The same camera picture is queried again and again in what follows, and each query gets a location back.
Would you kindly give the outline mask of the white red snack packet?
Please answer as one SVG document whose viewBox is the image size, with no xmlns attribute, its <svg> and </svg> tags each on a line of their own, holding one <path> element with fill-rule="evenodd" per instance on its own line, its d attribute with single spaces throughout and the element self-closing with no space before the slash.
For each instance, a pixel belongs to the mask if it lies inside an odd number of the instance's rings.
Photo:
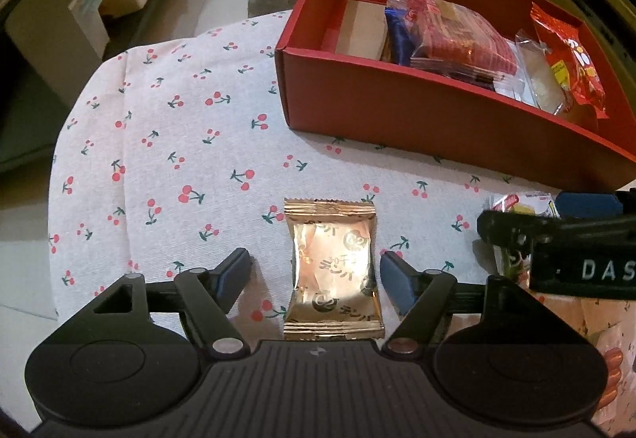
<svg viewBox="0 0 636 438">
<path fill-rule="evenodd" d="M 546 192 L 517 192 L 500 198 L 492 197 L 486 207 L 499 212 L 559 217 L 553 196 Z M 504 277 L 518 281 L 529 271 L 529 257 L 523 258 L 520 252 L 494 245 L 494 256 L 497 271 Z"/>
</svg>

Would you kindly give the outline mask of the gold foil snack packet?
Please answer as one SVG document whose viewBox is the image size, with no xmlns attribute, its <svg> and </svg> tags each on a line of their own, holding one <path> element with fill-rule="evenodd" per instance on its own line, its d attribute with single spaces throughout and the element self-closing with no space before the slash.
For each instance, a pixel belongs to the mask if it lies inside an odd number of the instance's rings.
<svg viewBox="0 0 636 438">
<path fill-rule="evenodd" d="M 373 264 L 371 201 L 287 199 L 293 287 L 283 337 L 293 341 L 385 335 Z"/>
</svg>

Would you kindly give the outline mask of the clear wrapped rice cake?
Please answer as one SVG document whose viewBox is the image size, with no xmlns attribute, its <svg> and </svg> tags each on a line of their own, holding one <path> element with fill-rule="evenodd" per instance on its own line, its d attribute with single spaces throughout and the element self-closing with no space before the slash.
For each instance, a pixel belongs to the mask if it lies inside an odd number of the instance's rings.
<svg viewBox="0 0 636 438">
<path fill-rule="evenodd" d="M 564 115 L 571 103 L 545 59 L 545 45 L 523 30 L 508 44 L 518 68 L 515 75 L 506 74 L 495 80 L 495 92 L 545 113 Z"/>
</svg>

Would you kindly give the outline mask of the orange red chip bag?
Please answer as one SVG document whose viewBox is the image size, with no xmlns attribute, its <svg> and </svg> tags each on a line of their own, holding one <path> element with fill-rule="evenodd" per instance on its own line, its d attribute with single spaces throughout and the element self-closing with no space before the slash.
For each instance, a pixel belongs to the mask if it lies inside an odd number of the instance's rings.
<svg viewBox="0 0 636 438">
<path fill-rule="evenodd" d="M 531 5 L 530 18 L 539 41 L 549 51 L 545 59 L 559 87 L 575 103 L 590 108 L 596 119 L 607 119 L 605 89 L 578 29 L 536 3 Z"/>
</svg>

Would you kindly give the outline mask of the cherry print tablecloth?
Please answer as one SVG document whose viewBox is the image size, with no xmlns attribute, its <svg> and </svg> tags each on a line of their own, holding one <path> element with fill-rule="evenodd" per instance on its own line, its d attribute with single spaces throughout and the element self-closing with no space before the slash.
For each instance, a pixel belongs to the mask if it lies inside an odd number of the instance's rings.
<svg viewBox="0 0 636 438">
<path fill-rule="evenodd" d="M 275 13 L 103 64 L 59 136 L 50 177 L 50 277 L 68 320 L 128 273 L 171 281 L 245 248 L 252 277 L 231 311 L 250 342 L 283 334 L 291 291 L 283 200 L 370 201 L 376 245 L 415 266 L 481 282 L 474 223 L 488 200 L 529 189 L 527 175 L 382 145 L 311 136 L 283 117 Z M 247 372 L 135 429 L 139 437 L 482 437 L 415 373 L 377 354 L 267 347 Z"/>
</svg>

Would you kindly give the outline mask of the red wrapped snack pack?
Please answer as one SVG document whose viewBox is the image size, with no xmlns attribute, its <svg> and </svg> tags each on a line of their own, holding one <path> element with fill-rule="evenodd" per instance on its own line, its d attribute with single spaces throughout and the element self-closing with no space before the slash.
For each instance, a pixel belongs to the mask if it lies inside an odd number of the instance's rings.
<svg viewBox="0 0 636 438">
<path fill-rule="evenodd" d="M 410 67 L 468 81 L 515 75 L 508 41 L 470 8 L 445 0 L 387 0 L 385 8 L 405 11 L 415 46 Z"/>
</svg>

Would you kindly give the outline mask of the red cardboard box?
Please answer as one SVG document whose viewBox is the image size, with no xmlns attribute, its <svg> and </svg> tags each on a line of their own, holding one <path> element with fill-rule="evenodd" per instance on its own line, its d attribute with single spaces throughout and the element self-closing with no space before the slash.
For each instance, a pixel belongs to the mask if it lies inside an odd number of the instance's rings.
<svg viewBox="0 0 636 438">
<path fill-rule="evenodd" d="M 607 93 L 589 131 L 520 101 L 451 78 L 335 50 L 348 0 L 298 0 L 275 52 L 288 126 L 468 163 L 571 192 L 611 192 L 635 176 L 635 119 L 601 44 L 579 26 Z M 365 0 L 382 3 L 385 0 Z M 483 15 L 505 37 L 533 26 L 548 0 L 447 0 Z"/>
</svg>

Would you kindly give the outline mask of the blue snack packet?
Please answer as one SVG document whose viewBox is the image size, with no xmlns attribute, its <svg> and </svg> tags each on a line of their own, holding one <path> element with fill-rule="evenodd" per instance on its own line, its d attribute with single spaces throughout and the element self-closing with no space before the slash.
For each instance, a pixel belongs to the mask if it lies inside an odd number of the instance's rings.
<svg viewBox="0 0 636 438">
<path fill-rule="evenodd" d="M 406 29 L 404 15 L 404 10 L 385 8 L 390 60 L 399 66 L 410 67 L 415 46 Z"/>
</svg>

